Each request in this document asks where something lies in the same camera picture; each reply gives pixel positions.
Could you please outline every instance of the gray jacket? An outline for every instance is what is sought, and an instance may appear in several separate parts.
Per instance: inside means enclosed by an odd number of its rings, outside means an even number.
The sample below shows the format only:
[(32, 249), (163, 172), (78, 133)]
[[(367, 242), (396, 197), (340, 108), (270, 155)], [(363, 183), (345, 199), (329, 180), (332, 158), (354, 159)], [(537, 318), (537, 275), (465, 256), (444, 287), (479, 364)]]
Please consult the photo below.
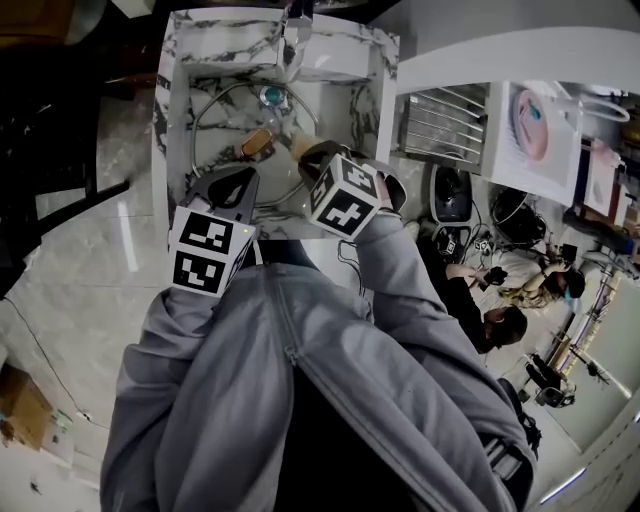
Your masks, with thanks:
[(357, 251), (373, 312), (320, 272), (281, 264), (240, 271), (219, 301), (175, 289), (153, 301), (118, 378), (104, 511), (271, 510), (292, 365), (421, 510), (515, 509), (478, 434), (531, 468), (533, 454), (415, 243), (399, 219), (378, 215)]

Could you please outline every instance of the black hair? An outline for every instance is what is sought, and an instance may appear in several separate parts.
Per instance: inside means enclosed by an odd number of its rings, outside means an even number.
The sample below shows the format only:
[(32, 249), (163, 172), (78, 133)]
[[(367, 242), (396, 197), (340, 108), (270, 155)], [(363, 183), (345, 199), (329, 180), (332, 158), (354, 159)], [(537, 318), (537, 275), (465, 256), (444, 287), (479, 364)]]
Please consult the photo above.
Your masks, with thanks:
[(584, 275), (579, 270), (570, 268), (564, 273), (564, 280), (567, 282), (569, 295), (573, 299), (579, 299), (584, 293)]
[(519, 342), (527, 332), (527, 317), (517, 307), (508, 307), (502, 315), (502, 322), (493, 324), (491, 341), (500, 348)]

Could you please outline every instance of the white cube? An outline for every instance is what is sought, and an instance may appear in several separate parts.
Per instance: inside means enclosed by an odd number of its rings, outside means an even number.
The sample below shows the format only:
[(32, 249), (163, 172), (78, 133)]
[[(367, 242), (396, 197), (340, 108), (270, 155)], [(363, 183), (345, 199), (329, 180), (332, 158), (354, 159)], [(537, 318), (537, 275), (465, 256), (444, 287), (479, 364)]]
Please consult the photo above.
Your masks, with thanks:
[(221, 297), (242, 266), (254, 227), (179, 206), (169, 236), (174, 287)]
[(309, 222), (353, 240), (380, 209), (374, 170), (335, 155), (309, 194)]

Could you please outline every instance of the cardboard box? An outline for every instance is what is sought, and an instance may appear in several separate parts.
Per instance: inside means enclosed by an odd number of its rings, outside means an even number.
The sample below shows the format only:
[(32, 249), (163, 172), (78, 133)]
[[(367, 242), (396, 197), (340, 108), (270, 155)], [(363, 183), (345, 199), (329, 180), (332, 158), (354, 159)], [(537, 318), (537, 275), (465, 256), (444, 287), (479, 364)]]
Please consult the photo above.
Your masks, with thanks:
[(4, 366), (0, 372), (0, 414), (22, 444), (40, 450), (51, 405), (29, 374)]

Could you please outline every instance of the metal rack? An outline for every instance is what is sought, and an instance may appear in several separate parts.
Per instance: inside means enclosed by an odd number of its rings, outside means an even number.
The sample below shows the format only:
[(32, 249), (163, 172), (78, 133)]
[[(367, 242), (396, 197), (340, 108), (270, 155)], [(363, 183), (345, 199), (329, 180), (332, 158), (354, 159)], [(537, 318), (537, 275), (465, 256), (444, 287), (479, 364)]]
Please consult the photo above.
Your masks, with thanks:
[(487, 86), (437, 87), (408, 94), (392, 156), (480, 174)]

